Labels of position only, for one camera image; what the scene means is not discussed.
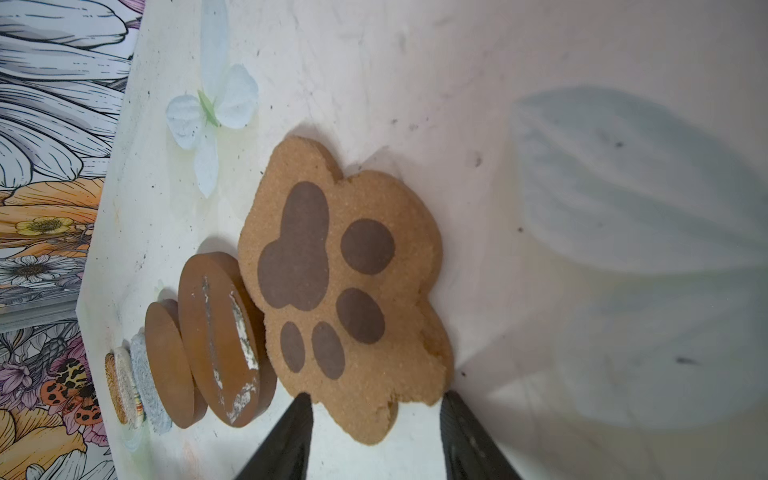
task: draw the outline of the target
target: dark speck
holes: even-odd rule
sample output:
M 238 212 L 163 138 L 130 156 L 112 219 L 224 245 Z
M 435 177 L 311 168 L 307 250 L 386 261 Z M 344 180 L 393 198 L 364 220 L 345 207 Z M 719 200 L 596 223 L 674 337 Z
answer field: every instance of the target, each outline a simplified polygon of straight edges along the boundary
M 681 365 L 699 365 L 696 360 L 689 359 L 686 356 L 678 356 L 674 361 L 680 363 Z

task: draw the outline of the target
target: stacked discs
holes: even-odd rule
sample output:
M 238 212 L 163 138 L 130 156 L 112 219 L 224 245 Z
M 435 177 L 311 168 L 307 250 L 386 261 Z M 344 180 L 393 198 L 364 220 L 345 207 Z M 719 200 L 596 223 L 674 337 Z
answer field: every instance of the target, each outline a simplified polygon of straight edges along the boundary
M 129 427 L 137 429 L 144 423 L 144 405 L 136 389 L 131 354 L 122 346 L 113 350 L 115 380 Z
M 131 366 L 134 370 L 136 388 L 141 396 L 141 403 L 147 413 L 152 428 L 158 434 L 164 434 L 170 430 L 170 416 L 163 408 L 160 396 L 157 394 L 149 360 L 147 358 L 147 344 L 144 332 L 139 332 L 131 339 Z

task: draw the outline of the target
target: green flower center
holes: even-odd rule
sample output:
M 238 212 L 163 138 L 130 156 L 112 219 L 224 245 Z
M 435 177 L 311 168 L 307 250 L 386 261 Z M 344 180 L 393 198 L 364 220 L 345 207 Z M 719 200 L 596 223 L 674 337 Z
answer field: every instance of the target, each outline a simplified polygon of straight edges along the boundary
M 219 123 L 219 121 L 216 119 L 216 111 L 214 110 L 214 103 L 210 101 L 208 96 L 206 96 L 205 92 L 202 90 L 197 91 L 197 96 L 200 99 L 200 105 L 203 106 L 205 117 L 214 127 L 220 127 L 221 123 Z
M 28 227 L 29 230 L 32 230 L 33 232 L 40 232 L 40 233 L 46 233 L 51 232 L 53 230 L 56 230 L 57 228 L 61 228 L 61 219 L 54 218 L 51 220 L 43 220 L 43 221 L 35 221 L 32 222 L 32 225 Z

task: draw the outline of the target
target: white fabric flower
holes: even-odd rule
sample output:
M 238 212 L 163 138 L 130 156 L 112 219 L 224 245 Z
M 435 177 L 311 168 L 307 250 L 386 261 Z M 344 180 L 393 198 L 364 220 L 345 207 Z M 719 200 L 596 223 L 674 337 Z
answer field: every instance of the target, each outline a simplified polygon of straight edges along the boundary
M 638 278 L 561 332 L 558 367 L 578 411 L 688 428 L 768 395 L 768 187 L 744 159 L 605 88 L 519 101 L 512 133 L 529 231 L 575 262 Z
M 165 111 L 174 140 L 185 150 L 196 149 L 194 171 L 205 197 L 216 187 L 219 155 L 216 128 L 243 128 L 259 98 L 259 87 L 242 65 L 227 68 L 229 25 L 223 0 L 203 0 L 200 25 L 200 68 L 203 90 L 181 95 Z

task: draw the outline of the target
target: orange flower illustration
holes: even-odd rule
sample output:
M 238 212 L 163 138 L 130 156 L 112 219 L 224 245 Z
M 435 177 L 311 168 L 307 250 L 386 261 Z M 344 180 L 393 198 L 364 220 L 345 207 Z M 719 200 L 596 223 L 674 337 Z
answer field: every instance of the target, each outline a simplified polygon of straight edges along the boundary
M 0 248 L 26 247 L 17 257 L 85 257 L 103 186 L 78 178 L 18 188 L 0 206 Z

